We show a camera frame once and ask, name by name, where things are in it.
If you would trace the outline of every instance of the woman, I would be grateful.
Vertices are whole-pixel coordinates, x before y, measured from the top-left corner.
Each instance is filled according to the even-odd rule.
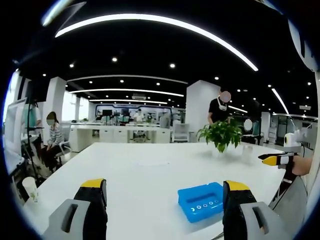
[[[46,122],[50,126],[50,139],[48,145],[41,149],[41,157],[45,166],[53,170],[57,166],[56,154],[61,152],[59,144],[63,142],[61,127],[54,111],[50,112],[46,117]]]

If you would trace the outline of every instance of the hair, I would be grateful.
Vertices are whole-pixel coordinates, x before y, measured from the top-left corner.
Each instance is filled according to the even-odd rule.
[[[56,112],[54,112],[54,111],[51,111],[49,114],[48,114],[48,117],[53,117],[53,119],[54,119],[54,123],[59,123],[59,121],[58,121],[58,119],[57,119],[57,114],[56,114]]]

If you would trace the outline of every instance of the chair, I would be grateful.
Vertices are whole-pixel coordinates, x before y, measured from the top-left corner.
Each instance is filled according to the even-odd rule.
[[[189,124],[188,123],[176,123],[173,125],[173,132],[171,141],[174,142],[189,142]]]
[[[59,152],[55,155],[55,158],[59,159],[59,164],[60,164],[59,167],[62,166],[61,156],[64,156],[67,153],[70,153],[72,151],[72,149],[70,147],[70,142],[69,142],[71,123],[70,122],[62,122],[60,124],[60,126],[61,126],[62,136],[64,137],[64,141],[59,143],[59,147],[61,149],[61,152]]]

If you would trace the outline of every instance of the curved light strip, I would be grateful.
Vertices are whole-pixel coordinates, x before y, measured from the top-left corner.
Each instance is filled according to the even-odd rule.
[[[165,80],[165,81],[171,81],[176,82],[180,84],[188,84],[186,81],[180,81],[165,77],[159,77],[159,76],[144,76],[144,75],[127,75],[127,74],[113,74],[113,75],[97,75],[97,76],[84,76],[79,78],[74,78],[67,80],[67,82],[77,81],[77,80],[83,80],[83,79],[99,79],[99,78],[145,78],[145,79],[159,79],[159,80]]]
[[[281,103],[282,107],[284,108],[286,114],[289,114],[288,109],[287,109],[284,101],[282,101],[282,99],[281,99],[280,95],[278,94],[278,92],[274,88],[272,88],[271,90],[274,93],[274,95],[278,98],[278,100]]]
[[[86,25],[95,24],[95,23],[101,23],[106,21],[112,21],[112,20],[147,20],[147,21],[155,21],[165,24],[171,24],[175,25],[184,29],[188,29],[190,31],[193,31],[195,33],[201,34],[202,36],[205,36],[216,43],[222,45],[229,51],[231,51],[233,54],[235,54],[238,58],[240,58],[242,61],[244,61],[250,68],[252,68],[254,71],[258,71],[258,68],[241,52],[239,52],[237,49],[235,49],[233,46],[231,46],[226,41],[222,40],[221,38],[217,37],[216,35],[201,29],[200,27],[191,25],[189,23],[179,21],[176,19],[172,19],[169,17],[164,16],[156,16],[156,15],[149,15],[149,14],[136,14],[136,13],[122,13],[122,14],[113,14],[113,15],[104,15],[104,16],[98,16],[94,18],[90,18],[84,21],[77,22],[75,24],[72,24],[70,26],[67,26],[64,29],[61,29],[57,32],[55,37],[59,37],[67,32],[70,32],[72,30],[81,28]]]
[[[166,92],[166,91],[153,91],[153,90],[128,89],[128,88],[100,88],[100,89],[76,90],[76,91],[70,91],[69,93],[76,94],[76,93],[98,92],[98,91],[143,92],[143,93],[166,94],[166,95],[172,95],[177,97],[184,97],[183,94]]]
[[[238,110],[238,111],[241,111],[241,112],[244,112],[244,113],[248,113],[248,111],[246,111],[246,110],[243,110],[243,109],[240,109],[240,108],[237,108],[237,107],[235,107],[235,106],[228,106],[229,108],[231,108],[231,109],[235,109],[235,110]]]
[[[90,102],[134,102],[134,103],[148,103],[148,104],[168,104],[164,101],[147,101],[147,100],[131,100],[131,99],[92,99]]]

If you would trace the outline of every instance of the office chair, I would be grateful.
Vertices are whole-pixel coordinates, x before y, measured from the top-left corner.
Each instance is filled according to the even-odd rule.
[[[189,142],[189,124],[176,123],[173,125],[171,141],[174,142]]]

